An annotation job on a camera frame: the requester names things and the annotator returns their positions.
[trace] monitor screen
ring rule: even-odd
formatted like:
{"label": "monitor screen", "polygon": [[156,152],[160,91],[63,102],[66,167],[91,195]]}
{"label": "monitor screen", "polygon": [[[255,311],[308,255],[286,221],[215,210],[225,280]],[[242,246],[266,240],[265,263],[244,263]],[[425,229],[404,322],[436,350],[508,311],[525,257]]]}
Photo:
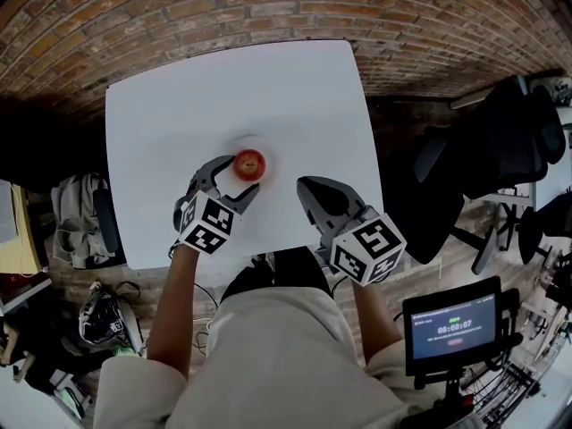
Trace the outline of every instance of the monitor screen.
{"label": "monitor screen", "polygon": [[413,359],[434,358],[495,341],[494,295],[411,315]]}

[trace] white table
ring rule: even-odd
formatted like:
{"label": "white table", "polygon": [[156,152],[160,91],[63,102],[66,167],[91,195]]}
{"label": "white table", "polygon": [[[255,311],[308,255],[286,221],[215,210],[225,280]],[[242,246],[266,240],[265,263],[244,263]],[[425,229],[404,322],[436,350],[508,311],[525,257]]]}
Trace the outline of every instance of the white table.
{"label": "white table", "polygon": [[[169,265],[174,201],[202,164],[248,146],[262,150],[269,173],[217,260],[317,244],[296,194],[300,176],[348,183],[383,212],[374,137],[345,41],[193,57],[113,84],[106,100],[114,209],[133,269]],[[217,181],[223,194],[245,189],[231,171]]]}
{"label": "white table", "polygon": [[548,164],[548,172],[542,180],[517,185],[517,195],[496,193],[481,199],[507,205],[531,206],[534,211],[538,211],[566,192],[572,186],[572,158],[568,149],[568,132],[565,130],[564,134],[567,144],[566,152],[556,164]]}

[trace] yellow board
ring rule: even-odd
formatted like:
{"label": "yellow board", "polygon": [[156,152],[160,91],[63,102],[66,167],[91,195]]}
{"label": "yellow board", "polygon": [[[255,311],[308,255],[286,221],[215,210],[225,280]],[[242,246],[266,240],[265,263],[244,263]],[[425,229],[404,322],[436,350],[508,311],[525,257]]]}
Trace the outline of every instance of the yellow board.
{"label": "yellow board", "polygon": [[18,237],[0,245],[0,273],[36,274],[42,270],[29,227],[24,189],[13,185],[12,202],[18,214]]}

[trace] black pants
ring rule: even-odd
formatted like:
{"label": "black pants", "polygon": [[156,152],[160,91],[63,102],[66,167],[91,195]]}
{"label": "black pants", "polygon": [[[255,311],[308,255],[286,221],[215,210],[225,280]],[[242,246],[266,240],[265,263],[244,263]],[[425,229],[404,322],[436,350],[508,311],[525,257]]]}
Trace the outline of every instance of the black pants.
{"label": "black pants", "polygon": [[112,351],[98,351],[84,356],[75,356],[63,346],[56,347],[36,357],[24,379],[35,390],[53,396],[55,387],[50,383],[50,378],[56,370],[61,370],[66,374],[85,375],[99,370],[101,365],[113,356]]}
{"label": "black pants", "polygon": [[274,253],[275,272],[267,263],[257,263],[240,272],[223,294],[221,303],[247,290],[271,288],[273,286],[294,286],[299,288],[318,288],[330,297],[332,292],[325,279],[324,272],[308,248],[292,248]]}

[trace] beige t-shirt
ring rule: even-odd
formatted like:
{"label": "beige t-shirt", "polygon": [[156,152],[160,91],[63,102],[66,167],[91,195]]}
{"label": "beige t-shirt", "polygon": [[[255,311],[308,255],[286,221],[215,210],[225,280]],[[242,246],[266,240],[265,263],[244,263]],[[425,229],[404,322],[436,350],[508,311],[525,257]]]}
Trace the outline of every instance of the beige t-shirt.
{"label": "beige t-shirt", "polygon": [[227,298],[204,365],[187,383],[159,362],[114,357],[102,369],[96,429],[397,427],[433,406],[437,388],[405,376],[403,341],[363,370],[335,302],[314,288]]}

